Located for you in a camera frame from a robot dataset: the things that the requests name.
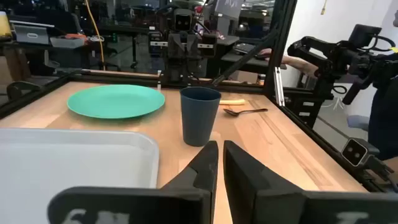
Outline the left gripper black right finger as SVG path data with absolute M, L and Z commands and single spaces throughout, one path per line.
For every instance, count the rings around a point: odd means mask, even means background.
M 233 224 L 398 224 L 398 195 L 309 191 L 224 142 L 224 182 Z

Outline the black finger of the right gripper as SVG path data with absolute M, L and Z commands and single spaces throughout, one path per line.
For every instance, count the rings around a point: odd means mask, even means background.
M 186 43 L 186 56 L 191 59 L 215 56 L 217 37 L 214 34 L 188 34 Z
M 156 57 L 184 58 L 184 31 L 150 31 L 148 33 L 149 53 Z

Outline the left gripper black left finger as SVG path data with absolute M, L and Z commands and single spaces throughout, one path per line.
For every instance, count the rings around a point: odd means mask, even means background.
M 72 187 L 51 199 L 50 224 L 212 224 L 218 145 L 205 147 L 160 189 Z

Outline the dark blue plastic cup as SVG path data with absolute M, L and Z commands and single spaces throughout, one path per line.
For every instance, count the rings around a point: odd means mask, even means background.
M 204 146 L 218 111 L 221 93 L 201 86 L 180 90 L 183 140 L 190 146 Z

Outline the teal round plate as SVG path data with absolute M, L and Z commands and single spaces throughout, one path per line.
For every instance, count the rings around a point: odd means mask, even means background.
M 165 103 L 165 96 L 139 85 L 103 85 L 76 92 L 68 108 L 83 116 L 99 119 L 134 118 L 152 113 Z

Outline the person's forearm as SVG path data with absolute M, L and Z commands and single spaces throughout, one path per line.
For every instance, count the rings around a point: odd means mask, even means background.
M 316 78 L 315 72 L 318 70 L 318 67 L 312 63 L 302 60 L 301 58 L 284 55 L 282 57 L 282 63 L 289 65 L 312 78 Z

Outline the black spoon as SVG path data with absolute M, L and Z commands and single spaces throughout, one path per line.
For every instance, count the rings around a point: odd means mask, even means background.
M 267 108 L 261 108 L 261 109 L 256 109 L 256 110 L 242 110 L 242 111 L 233 111 L 233 110 L 229 110 L 229 109 L 224 109 L 224 111 L 227 114 L 231 115 L 231 116 L 237 117 L 237 116 L 239 116 L 241 114 L 244 114 L 244 113 L 266 112 L 266 111 L 268 111 L 268 109 Z

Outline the grey plastic tray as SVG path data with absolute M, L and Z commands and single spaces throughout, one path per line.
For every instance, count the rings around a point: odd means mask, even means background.
M 159 147 L 137 132 L 0 128 L 0 224 L 48 224 L 76 186 L 154 188 Z

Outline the cardboard box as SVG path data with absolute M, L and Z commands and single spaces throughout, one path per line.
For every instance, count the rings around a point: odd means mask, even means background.
M 238 81 L 240 83 L 256 83 L 258 78 L 257 73 L 252 73 L 252 72 L 246 72 L 246 71 L 235 71 L 233 74 L 231 74 L 228 78 L 228 80 L 233 80 L 233 81 Z

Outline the person's hand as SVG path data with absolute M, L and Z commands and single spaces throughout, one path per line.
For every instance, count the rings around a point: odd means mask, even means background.
M 258 53 L 257 58 L 264 59 L 265 61 L 269 61 L 271 54 L 272 54 L 272 49 L 270 49 L 270 48 L 262 49 Z

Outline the grey shallow bin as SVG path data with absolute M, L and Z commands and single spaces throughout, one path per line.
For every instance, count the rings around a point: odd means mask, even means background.
M 50 43 L 53 47 L 61 47 L 68 49 L 79 48 L 86 44 L 87 36 L 81 34 L 67 34 L 57 37 L 51 37 Z

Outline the grey storage box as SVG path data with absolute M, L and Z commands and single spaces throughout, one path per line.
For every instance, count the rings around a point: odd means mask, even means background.
M 16 41 L 30 44 L 49 44 L 49 35 L 47 29 L 53 29 L 55 26 L 51 24 L 41 24 L 25 21 L 9 21 L 14 28 Z

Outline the black office chair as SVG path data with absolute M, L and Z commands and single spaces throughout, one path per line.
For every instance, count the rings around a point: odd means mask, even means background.
M 6 87 L 6 93 L 8 100 L 16 100 L 23 96 L 24 91 L 39 91 L 42 87 L 35 83 L 25 82 L 25 81 L 18 81 L 9 84 Z

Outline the yellow container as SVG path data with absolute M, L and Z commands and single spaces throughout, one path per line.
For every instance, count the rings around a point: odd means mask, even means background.
M 1 38 L 11 38 L 11 28 L 7 14 L 4 11 L 0 11 L 0 37 Z

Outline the black aluminium table frame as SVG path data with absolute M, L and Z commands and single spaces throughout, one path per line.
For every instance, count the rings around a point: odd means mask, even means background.
M 194 85 L 211 86 L 220 90 L 241 91 L 243 93 L 263 93 L 270 98 L 271 101 L 275 101 L 274 74 L 271 74 L 271 70 L 275 67 L 279 67 L 282 63 L 282 49 L 286 44 L 287 33 L 290 29 L 297 3 L 297 0 L 281 1 L 281 10 L 279 12 L 281 16 L 280 21 L 271 27 L 269 35 L 261 39 L 254 49 L 230 65 L 223 73 L 208 81 L 195 80 L 193 82 Z M 228 77 L 233 72 L 239 70 L 246 62 L 252 59 L 256 53 L 266 47 L 272 49 L 272 54 L 266 67 L 266 80 L 263 86 L 249 86 L 227 82 Z M 298 101 L 299 98 L 302 98 L 304 101 L 322 100 L 328 96 L 334 80 L 346 74 L 356 75 L 358 79 L 354 81 L 343 98 L 343 103 L 348 105 L 353 102 L 354 98 L 361 90 L 366 89 L 369 85 L 373 85 L 375 88 L 386 85 L 390 77 L 398 73 L 398 53 L 386 55 L 381 50 L 379 55 L 373 55 L 371 52 L 371 49 L 365 49 L 351 40 L 329 43 L 314 37 L 305 36 L 288 46 L 287 53 L 292 57 L 298 57 L 313 63 L 318 67 L 315 73 L 318 79 L 317 85 L 312 91 L 293 90 L 289 88 L 283 89 L 283 91 L 289 95 L 292 101 Z M 8 117 L 66 82 L 73 80 L 80 80 L 82 82 L 140 84 L 143 86 L 162 85 L 166 88 L 182 88 L 187 86 L 184 82 L 167 81 L 164 73 L 153 75 L 115 71 L 101 72 L 99 70 L 84 69 L 75 70 L 66 73 L 65 76 L 49 83 L 39 91 L 28 93 L 0 106 L 0 119 Z M 346 159 L 337 154 L 335 148 L 317 133 L 310 130 L 310 126 L 305 124 L 287 105 L 288 103 L 286 101 L 285 106 L 279 106 L 277 104 L 282 112 L 304 130 L 322 149 L 329 153 L 341 167 L 346 169 L 353 177 L 357 178 L 358 182 L 363 184 L 368 190 L 382 190 L 382 187 L 372 180 L 370 175 L 366 174 L 366 171 L 371 168 L 369 165 L 363 165 L 358 168 L 350 165 Z

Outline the silver frame bracket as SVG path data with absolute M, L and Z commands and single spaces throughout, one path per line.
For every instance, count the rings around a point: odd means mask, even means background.
M 275 97 L 279 106 L 285 106 L 284 91 L 282 85 L 282 77 L 280 67 L 274 68 L 274 86 L 275 86 Z

